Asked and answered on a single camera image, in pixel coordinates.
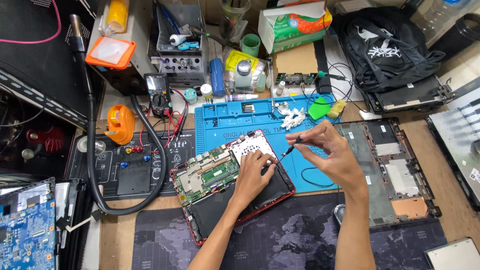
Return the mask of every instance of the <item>wooden desk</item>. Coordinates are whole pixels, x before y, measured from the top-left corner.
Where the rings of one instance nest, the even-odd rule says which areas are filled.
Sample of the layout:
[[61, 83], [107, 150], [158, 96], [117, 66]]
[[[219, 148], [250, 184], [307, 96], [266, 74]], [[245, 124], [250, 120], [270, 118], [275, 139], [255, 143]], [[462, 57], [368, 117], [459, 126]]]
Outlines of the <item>wooden desk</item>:
[[[260, 93], [260, 98], [268, 98], [270, 93]], [[356, 102], [358, 106], [366, 109], [363, 102]], [[359, 121], [359, 110], [351, 102], [345, 107], [342, 121]], [[480, 219], [473, 212], [467, 202], [459, 183], [455, 179], [450, 166], [441, 153], [434, 138], [432, 137], [425, 117], [435, 113], [402, 112], [388, 115], [398, 117], [400, 127], [405, 130], [407, 137], [417, 155], [423, 172], [435, 195], [435, 205], [440, 207], [443, 216], [440, 223], [445, 232], [448, 242], [470, 236], [477, 247], [480, 247]], [[98, 133], [102, 133], [106, 121], [97, 122]], [[140, 131], [141, 122], [137, 119], [135, 130]], [[193, 115], [189, 114], [184, 128], [194, 128]], [[126, 208], [138, 204], [142, 199], [109, 201], [108, 205], [113, 208]], [[145, 210], [167, 209], [180, 207], [176, 196], [161, 197], [155, 199]], [[100, 269], [131, 269], [133, 253], [133, 235], [135, 228], [135, 214], [128, 216], [106, 216], [102, 221], [100, 236]]]

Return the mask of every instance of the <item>orange tape dispenser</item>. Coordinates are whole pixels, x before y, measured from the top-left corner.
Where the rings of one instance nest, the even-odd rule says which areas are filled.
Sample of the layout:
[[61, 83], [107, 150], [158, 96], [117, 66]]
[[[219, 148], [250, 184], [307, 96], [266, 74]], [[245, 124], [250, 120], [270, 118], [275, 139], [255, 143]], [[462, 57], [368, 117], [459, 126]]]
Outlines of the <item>orange tape dispenser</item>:
[[125, 105], [117, 104], [108, 110], [108, 131], [105, 135], [119, 145], [129, 143], [135, 129], [135, 114]]

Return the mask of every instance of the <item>black desk mat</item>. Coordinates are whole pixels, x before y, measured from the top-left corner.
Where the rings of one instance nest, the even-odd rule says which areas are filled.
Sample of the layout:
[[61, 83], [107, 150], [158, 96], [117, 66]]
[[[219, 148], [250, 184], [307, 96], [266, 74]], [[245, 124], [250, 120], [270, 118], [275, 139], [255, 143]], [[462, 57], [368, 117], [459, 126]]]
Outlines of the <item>black desk mat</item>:
[[[98, 183], [103, 185], [103, 198], [106, 201], [114, 200], [125, 200], [125, 199], [137, 199], [137, 198], [146, 198], [151, 191], [155, 188], [158, 178], [160, 176], [160, 167], [161, 160], [160, 155], [151, 154], [151, 177], [150, 177], [150, 191], [144, 193], [136, 194], [124, 194], [117, 195], [118, 188], [118, 179], [119, 179], [119, 168], [121, 160], [121, 151], [125, 151], [126, 146], [140, 146], [139, 141], [140, 132], [135, 132], [133, 134], [133, 139], [125, 146], [119, 146], [113, 142], [109, 137], [104, 134], [97, 134], [96, 139], [104, 141], [107, 145], [105, 152], [97, 157], [96, 161], [96, 177]], [[87, 171], [87, 155], [82, 153], [77, 149], [77, 141], [81, 137], [75, 139], [73, 143], [73, 150], [70, 154], [68, 161], [67, 173], [65, 175], [66, 179], [73, 178], [82, 178], [86, 179], [88, 177]], [[147, 140], [147, 132], [142, 133], [142, 142], [144, 145], [152, 145], [152, 148], [157, 150], [154, 143], [151, 143]], [[173, 142], [169, 143], [168, 147], [165, 149], [165, 154], [168, 159], [168, 171], [173, 167], [179, 165], [182, 162], [186, 162], [188, 159], [194, 157], [195, 155], [195, 130], [194, 129], [184, 129], [180, 135], [178, 141], [175, 139]], [[158, 196], [176, 196], [177, 192], [173, 188], [172, 180], [170, 175], [167, 172], [167, 181], [163, 184], [160, 194]]]
[[[333, 269], [338, 196], [290, 197], [235, 228], [220, 269]], [[370, 239], [377, 269], [429, 269], [423, 251], [447, 243], [438, 220], [375, 228]], [[199, 249], [180, 208], [137, 215], [132, 270], [184, 270]]]

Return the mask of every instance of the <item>black backpack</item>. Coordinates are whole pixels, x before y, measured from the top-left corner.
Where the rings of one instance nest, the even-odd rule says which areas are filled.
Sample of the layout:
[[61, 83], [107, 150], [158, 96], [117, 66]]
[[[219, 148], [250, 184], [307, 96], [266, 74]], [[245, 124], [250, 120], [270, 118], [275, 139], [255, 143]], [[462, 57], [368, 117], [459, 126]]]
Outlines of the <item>black backpack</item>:
[[425, 35], [397, 7], [336, 16], [332, 27], [365, 92], [388, 92], [434, 74], [445, 54], [429, 52]]

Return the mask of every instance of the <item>green circuit board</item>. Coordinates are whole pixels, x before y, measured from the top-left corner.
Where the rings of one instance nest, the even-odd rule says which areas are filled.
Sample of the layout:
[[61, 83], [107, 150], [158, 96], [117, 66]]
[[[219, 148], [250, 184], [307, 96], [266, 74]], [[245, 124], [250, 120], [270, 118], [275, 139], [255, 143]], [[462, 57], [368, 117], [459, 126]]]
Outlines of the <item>green circuit board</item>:
[[239, 169], [231, 151], [220, 146], [188, 160], [185, 168], [174, 172], [173, 183], [186, 206], [230, 184]]

